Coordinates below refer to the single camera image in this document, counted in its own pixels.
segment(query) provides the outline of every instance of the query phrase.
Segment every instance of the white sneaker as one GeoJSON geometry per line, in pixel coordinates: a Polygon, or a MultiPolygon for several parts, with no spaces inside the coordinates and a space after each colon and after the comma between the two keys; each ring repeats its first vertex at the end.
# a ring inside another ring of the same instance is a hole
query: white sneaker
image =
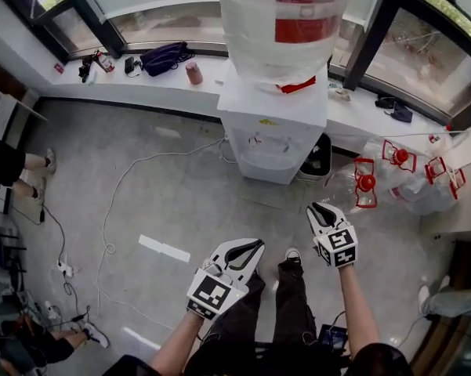
{"type": "Polygon", "coordinates": [[[429,298],[430,298],[430,290],[426,285],[424,285],[423,287],[420,288],[420,291],[418,292],[418,309],[422,315],[426,315],[426,313],[423,312],[423,305],[425,304],[426,300],[429,298]]]}
{"type": "Polygon", "coordinates": [[[34,199],[40,206],[45,202],[45,188],[47,187],[47,180],[45,177],[40,178],[40,183],[36,186],[38,196],[34,199]]]}
{"type": "Polygon", "coordinates": [[[451,278],[448,275],[444,276],[444,279],[442,279],[442,281],[440,282],[439,291],[448,287],[450,281],[451,281],[451,278]]]}
{"type": "Polygon", "coordinates": [[[47,166],[47,171],[50,172],[51,174],[54,174],[56,172],[56,154],[54,153],[54,150],[48,149],[47,154],[45,155],[46,158],[49,159],[50,164],[47,166]]]}
{"type": "Polygon", "coordinates": [[[99,330],[97,330],[96,326],[94,326],[93,324],[86,323],[84,325],[84,330],[88,331],[91,340],[93,340],[94,342],[99,342],[103,348],[108,348],[108,346],[110,345],[107,337],[99,330]]]}
{"type": "Polygon", "coordinates": [[[301,265],[301,255],[296,248],[289,248],[285,252],[284,260],[290,260],[291,262],[296,262],[301,265]]]}

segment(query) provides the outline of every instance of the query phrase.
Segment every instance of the black shorts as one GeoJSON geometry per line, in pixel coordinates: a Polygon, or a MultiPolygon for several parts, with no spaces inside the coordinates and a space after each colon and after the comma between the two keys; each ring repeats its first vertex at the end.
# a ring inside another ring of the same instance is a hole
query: black shorts
{"type": "Polygon", "coordinates": [[[44,367],[45,361],[47,363],[57,363],[62,360],[67,360],[74,352],[73,346],[65,338],[56,340],[49,332],[34,339],[34,346],[40,355],[34,356],[34,361],[37,366],[44,367]]]}
{"type": "Polygon", "coordinates": [[[12,186],[21,176],[26,154],[0,141],[0,184],[12,186]]]}

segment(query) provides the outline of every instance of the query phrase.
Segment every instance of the window frame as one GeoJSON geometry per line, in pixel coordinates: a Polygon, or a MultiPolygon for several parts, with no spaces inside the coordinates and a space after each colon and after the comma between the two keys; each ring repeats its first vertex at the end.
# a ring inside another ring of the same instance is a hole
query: window frame
{"type": "MultiPolygon", "coordinates": [[[[104,16],[95,0],[65,0],[34,21],[24,19],[18,10],[14,8],[13,11],[58,59],[66,63],[69,60],[79,60],[94,51],[94,49],[87,49],[67,52],[45,29],[45,24],[52,23],[52,19],[56,15],[69,8],[75,9],[91,32],[101,42],[102,48],[100,50],[116,59],[122,54],[140,54],[167,43],[177,42],[171,40],[166,42],[126,43],[118,29],[104,16]]],[[[455,8],[469,18],[458,5],[455,5],[455,8]]],[[[471,125],[471,102],[460,111],[455,110],[457,114],[451,115],[403,89],[366,74],[399,9],[404,9],[424,20],[471,57],[471,37],[428,2],[424,0],[377,0],[369,24],[356,40],[347,65],[345,67],[331,65],[328,75],[341,81],[346,89],[355,90],[357,87],[361,87],[383,96],[395,96],[403,104],[439,124],[451,124],[455,130],[468,128],[471,125]]],[[[188,41],[188,47],[199,55],[228,57],[226,44],[224,43],[188,41]]]]}

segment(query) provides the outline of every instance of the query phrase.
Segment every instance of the bag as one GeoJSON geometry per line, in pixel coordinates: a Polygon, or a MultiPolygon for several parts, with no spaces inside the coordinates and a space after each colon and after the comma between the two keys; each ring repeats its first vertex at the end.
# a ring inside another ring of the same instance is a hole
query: bag
{"type": "Polygon", "coordinates": [[[141,70],[156,77],[169,70],[175,70],[178,63],[191,59],[194,53],[187,48],[186,42],[171,43],[141,55],[141,70]]]}

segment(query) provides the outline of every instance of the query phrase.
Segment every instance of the gray floor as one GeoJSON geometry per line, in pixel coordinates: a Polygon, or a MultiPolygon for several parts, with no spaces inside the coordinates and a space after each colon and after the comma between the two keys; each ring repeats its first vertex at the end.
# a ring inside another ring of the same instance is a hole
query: gray floor
{"type": "MultiPolygon", "coordinates": [[[[186,292],[195,269],[217,244],[240,237],[266,242],[260,273],[266,281],[257,338],[273,335],[272,287],[285,250],[296,246],[303,267],[310,308],[317,326],[331,323],[343,310],[339,277],[312,251],[304,208],[321,196],[319,186],[294,182],[278,186],[244,179],[235,164],[220,160],[216,145],[194,155],[159,157],[137,164],[124,178],[105,229],[116,252],[106,255],[99,283],[112,297],[101,297],[97,315],[94,285],[103,254],[101,228],[111,194],[121,174],[137,158],[159,152],[187,152],[223,136],[221,125],[139,110],[85,103],[48,102],[40,124],[27,141],[27,151],[57,152],[57,173],[49,180],[46,205],[63,224],[68,262],[79,272],[71,279],[78,310],[91,305],[90,320],[110,339],[107,350],[95,343],[69,360],[50,367],[50,374],[102,374],[122,354],[146,359],[153,350],[125,333],[162,344],[185,313],[186,292]],[[138,244],[143,234],[191,253],[189,263],[160,256],[138,244]]],[[[335,157],[335,164],[349,159],[335,157]]],[[[24,210],[29,203],[15,200],[24,210]]],[[[14,216],[28,250],[27,287],[39,302],[57,304],[66,318],[75,315],[74,298],[63,292],[63,279],[53,267],[61,236],[49,218],[35,226],[14,216]]],[[[397,344],[418,318],[416,295],[424,280],[438,281],[449,266],[452,244],[418,235],[418,218],[395,207],[381,206],[350,217],[360,245],[357,272],[384,342],[397,344]]],[[[345,324],[344,318],[339,321],[345,324]]],[[[412,357],[429,326],[420,320],[402,351],[412,357]]]]}

